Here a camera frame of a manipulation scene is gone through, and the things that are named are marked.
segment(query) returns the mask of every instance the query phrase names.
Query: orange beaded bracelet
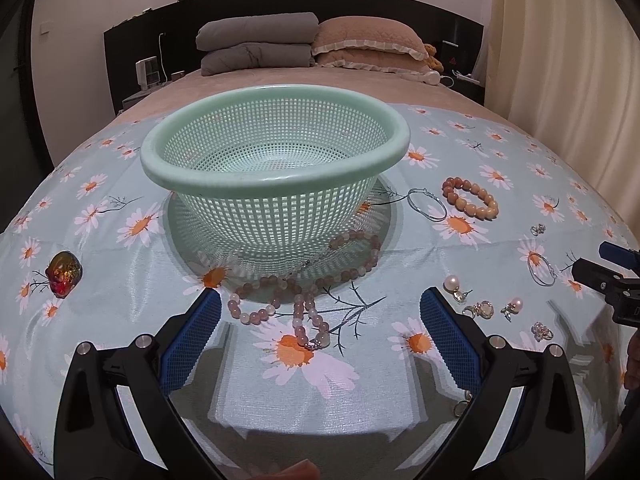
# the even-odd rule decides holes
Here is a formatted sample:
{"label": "orange beaded bracelet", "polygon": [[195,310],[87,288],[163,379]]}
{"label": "orange beaded bracelet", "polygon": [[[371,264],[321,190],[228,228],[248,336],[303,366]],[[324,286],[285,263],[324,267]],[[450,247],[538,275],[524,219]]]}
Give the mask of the orange beaded bracelet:
{"label": "orange beaded bracelet", "polygon": [[[464,198],[460,198],[457,189],[469,191],[472,195],[477,195],[484,202],[484,207],[476,207],[474,204],[468,203]],[[468,216],[473,216],[478,220],[493,220],[498,216],[498,203],[494,196],[480,187],[478,184],[472,184],[468,180],[462,180],[458,176],[450,176],[442,183],[442,195],[447,202],[458,211],[464,211]]]}

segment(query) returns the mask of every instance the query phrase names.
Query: folded gray blanket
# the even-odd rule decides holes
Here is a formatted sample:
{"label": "folded gray blanket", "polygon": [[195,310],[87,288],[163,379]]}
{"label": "folded gray blanket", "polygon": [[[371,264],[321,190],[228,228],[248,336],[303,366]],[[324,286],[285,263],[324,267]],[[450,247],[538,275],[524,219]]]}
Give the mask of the folded gray blanket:
{"label": "folded gray blanket", "polygon": [[247,68],[298,68],[312,66],[309,44],[241,43],[209,52],[202,58],[202,75]]}
{"label": "folded gray blanket", "polygon": [[313,43],[318,27],[312,12],[225,18],[203,25],[196,47],[212,52],[240,43]]}

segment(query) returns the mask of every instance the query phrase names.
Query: light switch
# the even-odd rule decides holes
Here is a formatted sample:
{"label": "light switch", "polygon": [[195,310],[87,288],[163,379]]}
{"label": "light switch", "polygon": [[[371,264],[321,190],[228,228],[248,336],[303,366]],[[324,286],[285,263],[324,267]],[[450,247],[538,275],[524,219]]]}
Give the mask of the light switch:
{"label": "light switch", "polygon": [[42,22],[40,24],[40,33],[47,34],[53,28],[53,22]]}

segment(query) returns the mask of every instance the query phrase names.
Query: headboard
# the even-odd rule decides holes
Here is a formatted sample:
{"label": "headboard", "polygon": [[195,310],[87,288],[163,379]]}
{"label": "headboard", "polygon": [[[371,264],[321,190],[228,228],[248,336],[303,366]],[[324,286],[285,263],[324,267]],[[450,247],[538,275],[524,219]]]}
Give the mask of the headboard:
{"label": "headboard", "polygon": [[233,16],[280,12],[314,12],[320,22],[337,16],[378,16],[409,25],[425,43],[442,40],[458,44],[464,52],[460,72],[471,72],[480,51],[483,27],[453,12],[416,0],[179,0],[131,18],[104,33],[104,53],[113,108],[140,90],[135,63],[160,55],[168,76],[200,67],[203,52],[195,38],[207,22]]}

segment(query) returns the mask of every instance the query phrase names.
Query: pearl earring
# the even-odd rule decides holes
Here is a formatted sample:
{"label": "pearl earring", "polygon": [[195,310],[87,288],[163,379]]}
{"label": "pearl earring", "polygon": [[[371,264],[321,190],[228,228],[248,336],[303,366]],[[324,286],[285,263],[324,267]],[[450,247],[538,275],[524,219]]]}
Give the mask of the pearl earring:
{"label": "pearl earring", "polygon": [[524,302],[520,298],[513,298],[500,313],[504,314],[504,317],[511,322],[511,314],[518,314],[523,306]]}
{"label": "pearl earring", "polygon": [[465,303],[466,297],[470,292],[472,292],[472,290],[469,290],[468,292],[460,292],[460,280],[454,274],[447,276],[444,279],[442,286],[444,287],[444,290],[451,294],[453,299],[458,303]]}

